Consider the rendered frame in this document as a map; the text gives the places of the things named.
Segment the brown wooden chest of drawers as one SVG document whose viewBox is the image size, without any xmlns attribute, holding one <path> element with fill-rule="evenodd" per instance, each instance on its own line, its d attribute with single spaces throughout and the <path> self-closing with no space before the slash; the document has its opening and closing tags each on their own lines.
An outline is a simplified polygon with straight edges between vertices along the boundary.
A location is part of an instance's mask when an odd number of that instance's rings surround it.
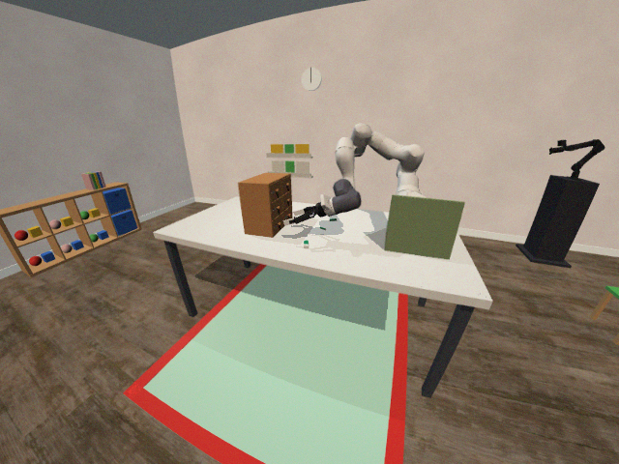
<svg viewBox="0 0 619 464">
<path fill-rule="evenodd" d="M 273 238 L 269 185 L 291 173 L 263 173 L 238 183 L 245 234 Z M 252 183 L 252 184 L 248 184 Z"/>
</svg>

